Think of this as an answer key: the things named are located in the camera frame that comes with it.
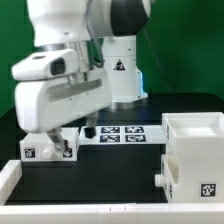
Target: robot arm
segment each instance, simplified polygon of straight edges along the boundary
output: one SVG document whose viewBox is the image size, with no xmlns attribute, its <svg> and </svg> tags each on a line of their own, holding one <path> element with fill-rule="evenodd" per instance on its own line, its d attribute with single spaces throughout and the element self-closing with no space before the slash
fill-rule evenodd
<svg viewBox="0 0 224 224">
<path fill-rule="evenodd" d="M 94 67 L 89 41 L 139 32 L 150 14 L 149 0 L 27 0 L 36 47 L 16 64 L 13 77 L 20 127 L 47 132 L 90 116 L 111 102 L 103 68 Z"/>
</svg>

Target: black surface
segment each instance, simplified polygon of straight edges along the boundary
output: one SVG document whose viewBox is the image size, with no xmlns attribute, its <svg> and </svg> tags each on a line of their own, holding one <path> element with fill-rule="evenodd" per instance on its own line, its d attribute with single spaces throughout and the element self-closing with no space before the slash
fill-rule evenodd
<svg viewBox="0 0 224 224">
<path fill-rule="evenodd" d="M 98 125 L 161 124 L 162 113 L 223 112 L 224 102 L 210 94 L 156 94 L 148 104 L 125 111 L 101 111 Z M 85 125 L 85 119 L 67 126 Z M 19 158 L 25 133 L 12 109 L 0 119 L 1 167 Z M 24 163 L 23 178 L 7 204 L 164 202 L 154 187 L 160 173 L 160 145 L 81 146 L 73 163 Z"/>
</svg>

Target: white container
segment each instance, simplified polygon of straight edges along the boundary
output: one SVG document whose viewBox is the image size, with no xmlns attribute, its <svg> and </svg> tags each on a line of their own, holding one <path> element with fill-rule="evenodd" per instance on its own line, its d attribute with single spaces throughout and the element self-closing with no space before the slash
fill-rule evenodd
<svg viewBox="0 0 224 224">
<path fill-rule="evenodd" d="M 163 114 L 162 128 L 167 145 L 161 178 L 168 201 L 224 202 L 224 115 Z"/>
</svg>

